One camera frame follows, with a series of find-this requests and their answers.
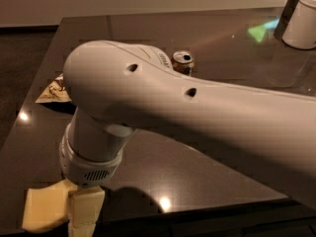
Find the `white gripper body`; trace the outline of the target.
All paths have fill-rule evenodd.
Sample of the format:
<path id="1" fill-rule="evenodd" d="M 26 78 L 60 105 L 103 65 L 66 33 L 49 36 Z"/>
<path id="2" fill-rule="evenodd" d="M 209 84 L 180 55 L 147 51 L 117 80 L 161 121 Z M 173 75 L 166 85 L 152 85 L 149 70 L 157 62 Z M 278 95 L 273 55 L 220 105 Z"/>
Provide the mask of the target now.
<path id="1" fill-rule="evenodd" d="M 100 186 L 109 180 L 122 160 L 124 127 L 66 126 L 59 146 L 63 175 L 79 186 Z"/>

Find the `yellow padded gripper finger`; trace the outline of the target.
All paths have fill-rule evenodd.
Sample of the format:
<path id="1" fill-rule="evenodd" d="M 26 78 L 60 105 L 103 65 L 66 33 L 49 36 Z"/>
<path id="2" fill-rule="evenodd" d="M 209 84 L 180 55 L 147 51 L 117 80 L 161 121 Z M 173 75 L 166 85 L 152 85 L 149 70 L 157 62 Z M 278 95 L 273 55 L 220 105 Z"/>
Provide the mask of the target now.
<path id="1" fill-rule="evenodd" d="M 71 181 L 67 179 L 61 180 L 60 182 L 56 183 L 54 185 L 54 188 L 56 190 L 62 190 L 67 193 L 76 192 L 78 189 L 78 187 L 75 184 L 73 184 Z"/>
<path id="2" fill-rule="evenodd" d="M 93 237 L 105 191 L 101 187 L 79 189 L 68 198 L 68 237 Z"/>

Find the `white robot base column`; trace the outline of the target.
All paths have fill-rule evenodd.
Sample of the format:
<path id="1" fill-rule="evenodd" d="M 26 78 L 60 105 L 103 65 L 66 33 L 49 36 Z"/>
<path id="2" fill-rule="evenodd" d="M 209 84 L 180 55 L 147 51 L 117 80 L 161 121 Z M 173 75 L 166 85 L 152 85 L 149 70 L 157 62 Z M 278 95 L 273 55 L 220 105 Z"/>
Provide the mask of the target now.
<path id="1" fill-rule="evenodd" d="M 316 0 L 298 0 L 282 40 L 299 49 L 316 47 Z"/>

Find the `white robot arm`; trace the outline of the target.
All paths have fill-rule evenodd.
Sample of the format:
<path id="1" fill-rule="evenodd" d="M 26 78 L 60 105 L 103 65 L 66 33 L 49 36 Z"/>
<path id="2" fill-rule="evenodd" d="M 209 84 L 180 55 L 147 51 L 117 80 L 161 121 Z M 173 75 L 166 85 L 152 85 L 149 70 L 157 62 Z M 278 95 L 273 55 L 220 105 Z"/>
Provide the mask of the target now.
<path id="1" fill-rule="evenodd" d="M 302 204 L 316 204 L 316 101 L 197 79 L 162 50 L 88 41 L 66 58 L 76 106 L 59 155 L 63 175 L 97 187 L 118 168 L 139 129 L 170 137 Z"/>

